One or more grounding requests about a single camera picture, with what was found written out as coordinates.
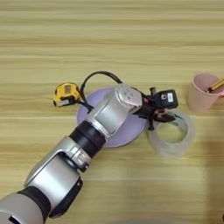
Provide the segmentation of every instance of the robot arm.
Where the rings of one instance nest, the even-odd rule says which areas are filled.
[[[70,136],[30,172],[25,189],[0,201],[3,224],[43,224],[70,207],[82,187],[84,172],[94,155],[143,103],[142,94],[125,84],[117,85]]]

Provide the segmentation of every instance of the pink mug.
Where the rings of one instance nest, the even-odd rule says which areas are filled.
[[[216,102],[221,96],[224,87],[219,87],[211,94],[205,91],[217,80],[219,78],[210,73],[200,73],[194,76],[192,88],[188,96],[188,107],[191,111],[196,113],[205,112]]]

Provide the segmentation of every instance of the tape measure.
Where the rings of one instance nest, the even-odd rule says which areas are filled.
[[[53,105],[57,107],[72,105],[78,102],[80,98],[78,86],[72,82],[65,82],[56,88]]]

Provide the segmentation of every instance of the wooden table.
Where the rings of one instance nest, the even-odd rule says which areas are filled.
[[[155,154],[145,132],[103,149],[68,213],[47,223],[222,223],[224,101],[196,115],[186,95],[197,73],[223,77],[223,11],[222,0],[1,0],[0,197],[21,189],[74,129],[77,107],[53,106],[57,85],[108,70],[146,94],[175,88],[195,123],[194,144],[173,160]],[[113,85],[95,77],[87,93]]]

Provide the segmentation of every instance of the black wire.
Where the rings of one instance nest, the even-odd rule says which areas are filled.
[[[86,105],[83,101],[77,101],[77,103],[79,103],[80,105],[82,105],[82,106],[84,106],[84,107],[86,107],[86,108],[88,109],[87,105]]]
[[[84,81],[83,83],[81,84],[80,86],[80,97],[81,99],[83,100],[83,103],[85,104],[85,107],[87,107],[88,109],[88,113],[94,108],[93,106],[89,105],[88,104],[88,101],[86,99],[86,96],[85,96],[85,93],[84,93],[84,88],[88,82],[88,80],[96,75],[96,74],[103,74],[103,75],[106,75],[108,76],[109,78],[111,78],[112,80],[114,80],[115,82],[117,83],[123,83],[116,75],[114,75],[113,73],[110,73],[110,72],[107,72],[107,71],[98,71],[98,72],[94,72],[94,73],[91,73]]]

